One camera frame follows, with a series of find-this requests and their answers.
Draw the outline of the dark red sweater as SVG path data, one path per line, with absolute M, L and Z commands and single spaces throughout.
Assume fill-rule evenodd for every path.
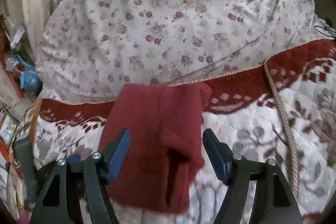
M 112 200 L 161 213 L 189 209 L 190 185 L 205 163 L 202 112 L 210 95 L 203 83 L 122 88 L 99 144 L 105 147 L 121 129 L 130 132 L 121 170 L 107 187 Z

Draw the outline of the framed picture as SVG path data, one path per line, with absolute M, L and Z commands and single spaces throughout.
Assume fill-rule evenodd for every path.
M 6 109 L 1 108 L 0 126 L 1 141 L 8 147 L 13 141 L 14 133 L 18 126 L 18 120 Z

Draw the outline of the blue plastic bag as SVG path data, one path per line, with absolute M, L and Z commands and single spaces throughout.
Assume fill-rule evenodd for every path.
M 42 90 L 42 82 L 35 67 L 25 62 L 18 54 L 15 54 L 14 58 L 24 67 L 19 77 L 21 89 L 31 96 L 39 94 Z

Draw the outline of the floral fleece blanket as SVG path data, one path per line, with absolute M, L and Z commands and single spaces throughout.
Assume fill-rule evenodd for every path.
M 203 83 L 210 99 L 204 129 L 249 160 L 277 161 L 296 184 L 303 223 L 317 223 L 335 192 L 335 42 L 317 39 L 240 71 L 171 85 Z M 100 139 L 116 100 L 67 104 L 39 98 L 16 131 L 33 141 L 37 168 L 62 156 L 86 158 Z M 205 149 L 204 166 L 189 188 L 182 214 L 124 206 L 114 200 L 122 223 L 210 223 L 227 192 L 216 179 Z

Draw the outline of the rose print duvet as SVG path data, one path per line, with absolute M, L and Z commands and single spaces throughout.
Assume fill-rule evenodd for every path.
M 115 99 L 128 83 L 181 83 L 319 39 L 314 0 L 62 0 L 37 58 L 42 97 Z

